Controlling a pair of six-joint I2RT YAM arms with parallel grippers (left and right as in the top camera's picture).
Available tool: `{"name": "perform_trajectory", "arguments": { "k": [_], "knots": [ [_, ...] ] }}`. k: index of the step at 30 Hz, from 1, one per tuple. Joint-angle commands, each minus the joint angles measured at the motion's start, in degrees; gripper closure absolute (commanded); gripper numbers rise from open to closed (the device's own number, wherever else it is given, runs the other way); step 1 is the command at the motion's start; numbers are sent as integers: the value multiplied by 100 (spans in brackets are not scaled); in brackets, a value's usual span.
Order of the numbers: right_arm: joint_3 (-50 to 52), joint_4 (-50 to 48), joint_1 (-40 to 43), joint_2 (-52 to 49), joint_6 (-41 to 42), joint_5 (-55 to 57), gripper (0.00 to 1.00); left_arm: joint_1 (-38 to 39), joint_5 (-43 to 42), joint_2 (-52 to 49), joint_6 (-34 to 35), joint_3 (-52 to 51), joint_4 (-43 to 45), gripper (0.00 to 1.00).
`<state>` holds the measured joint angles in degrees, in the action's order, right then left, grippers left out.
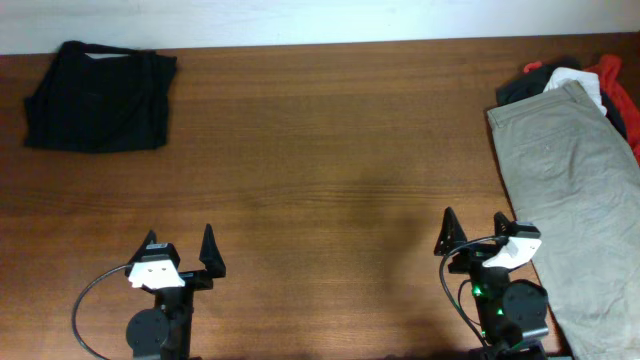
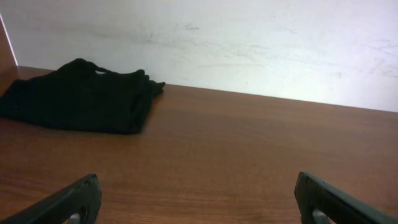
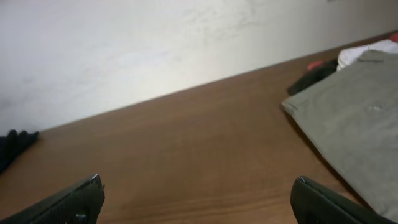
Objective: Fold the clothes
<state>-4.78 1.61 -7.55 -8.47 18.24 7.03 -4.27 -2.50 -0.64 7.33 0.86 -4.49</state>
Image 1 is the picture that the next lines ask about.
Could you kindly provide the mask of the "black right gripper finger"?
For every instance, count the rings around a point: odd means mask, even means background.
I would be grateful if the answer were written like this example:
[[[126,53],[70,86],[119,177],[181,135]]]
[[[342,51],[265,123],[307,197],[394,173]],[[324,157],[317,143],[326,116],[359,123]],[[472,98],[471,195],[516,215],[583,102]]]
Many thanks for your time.
[[[511,234],[511,221],[503,212],[496,212],[493,216],[493,221],[496,237],[509,236]]]
[[[444,210],[441,231],[436,241],[434,254],[444,256],[454,248],[467,242],[466,234],[451,207]]]

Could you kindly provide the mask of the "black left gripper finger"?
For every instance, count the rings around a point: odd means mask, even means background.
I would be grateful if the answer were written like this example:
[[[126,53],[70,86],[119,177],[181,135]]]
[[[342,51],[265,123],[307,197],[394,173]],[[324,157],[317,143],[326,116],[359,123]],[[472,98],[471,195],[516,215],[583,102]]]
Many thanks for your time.
[[[210,224],[205,226],[199,261],[204,265],[205,271],[211,278],[226,276],[226,265],[217,247],[214,231]]]
[[[153,245],[156,243],[157,243],[156,233],[153,230],[150,230],[146,235],[145,239],[143,240],[142,244],[140,245],[140,247],[136,250],[134,255],[131,257],[130,262],[131,263],[139,262],[141,258],[144,256],[146,252],[146,248],[149,245]]]

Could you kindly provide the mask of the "black shorts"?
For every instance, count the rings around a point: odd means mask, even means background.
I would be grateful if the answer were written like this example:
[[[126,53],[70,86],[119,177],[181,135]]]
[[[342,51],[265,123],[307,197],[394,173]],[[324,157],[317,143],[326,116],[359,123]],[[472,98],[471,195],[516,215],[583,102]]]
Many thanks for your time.
[[[176,73],[177,59],[155,51],[67,41],[24,100],[24,145],[80,153],[162,147]]]

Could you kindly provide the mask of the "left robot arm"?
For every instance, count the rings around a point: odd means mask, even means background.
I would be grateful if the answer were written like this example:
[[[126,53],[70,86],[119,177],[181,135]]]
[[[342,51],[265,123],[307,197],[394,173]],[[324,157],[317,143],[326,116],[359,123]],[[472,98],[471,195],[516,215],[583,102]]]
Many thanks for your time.
[[[128,262],[131,286],[154,296],[154,305],[136,313],[126,329],[135,359],[189,360],[194,294],[208,291],[226,276],[226,265],[211,225],[204,230],[199,261],[203,268],[180,271],[180,256],[171,243],[159,243],[150,231]]]

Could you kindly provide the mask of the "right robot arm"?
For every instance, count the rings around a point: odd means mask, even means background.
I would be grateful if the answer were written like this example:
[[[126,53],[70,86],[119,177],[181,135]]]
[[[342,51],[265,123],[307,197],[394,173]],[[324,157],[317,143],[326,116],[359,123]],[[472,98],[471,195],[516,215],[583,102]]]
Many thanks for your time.
[[[546,322],[548,292],[510,274],[530,262],[541,246],[541,232],[530,222],[511,221],[503,213],[493,217],[494,233],[470,240],[454,210],[444,210],[434,254],[441,258],[438,276],[442,289],[480,346],[470,359],[545,359],[541,340],[549,334]],[[471,320],[452,295],[445,274],[465,275],[478,319]]]

